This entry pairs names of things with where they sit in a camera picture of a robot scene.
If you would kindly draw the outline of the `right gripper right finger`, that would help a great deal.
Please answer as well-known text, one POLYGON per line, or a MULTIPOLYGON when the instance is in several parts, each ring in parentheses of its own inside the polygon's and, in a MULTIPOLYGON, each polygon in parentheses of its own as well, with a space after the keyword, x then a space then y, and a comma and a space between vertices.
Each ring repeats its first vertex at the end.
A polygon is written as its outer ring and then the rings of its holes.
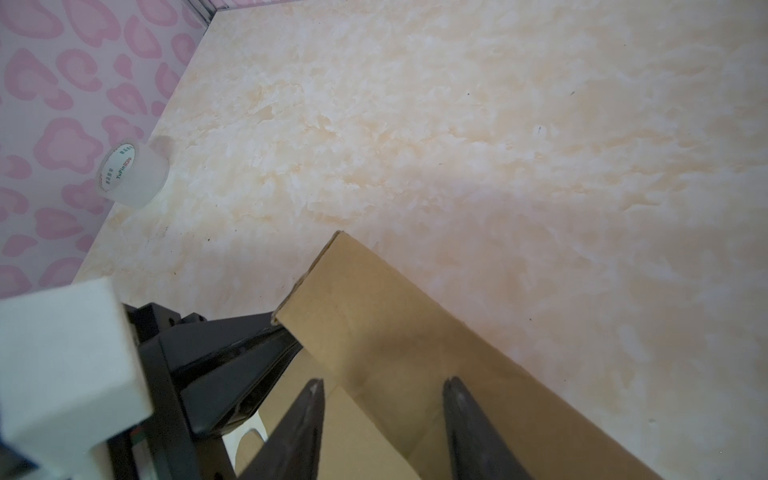
POLYGON ((442 398, 453 479, 532 479, 460 378, 444 382, 442 398))

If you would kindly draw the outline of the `brown cardboard box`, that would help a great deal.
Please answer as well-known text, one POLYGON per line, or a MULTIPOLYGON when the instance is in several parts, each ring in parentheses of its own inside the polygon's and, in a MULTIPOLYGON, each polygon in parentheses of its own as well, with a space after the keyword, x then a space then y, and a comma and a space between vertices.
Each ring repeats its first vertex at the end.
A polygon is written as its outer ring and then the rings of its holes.
POLYGON ((345 232, 274 313, 424 479, 450 475, 443 388, 460 379, 536 479, 654 472, 345 232))

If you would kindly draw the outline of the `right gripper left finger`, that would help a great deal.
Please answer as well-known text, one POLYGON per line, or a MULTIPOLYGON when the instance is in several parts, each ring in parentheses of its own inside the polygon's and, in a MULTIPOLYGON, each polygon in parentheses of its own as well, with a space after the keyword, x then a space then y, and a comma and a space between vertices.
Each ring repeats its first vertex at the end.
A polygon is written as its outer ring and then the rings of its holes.
POLYGON ((324 381, 310 379, 238 478, 317 479, 324 412, 324 381))

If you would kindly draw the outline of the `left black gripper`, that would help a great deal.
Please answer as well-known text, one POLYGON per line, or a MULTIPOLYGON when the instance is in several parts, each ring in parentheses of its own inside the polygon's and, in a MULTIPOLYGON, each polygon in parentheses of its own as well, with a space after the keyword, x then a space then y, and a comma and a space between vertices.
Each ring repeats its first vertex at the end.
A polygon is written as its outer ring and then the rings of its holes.
POLYGON ((125 308, 153 412, 109 440, 117 479, 232 479, 226 434, 249 420, 302 346, 271 313, 210 321, 125 308))

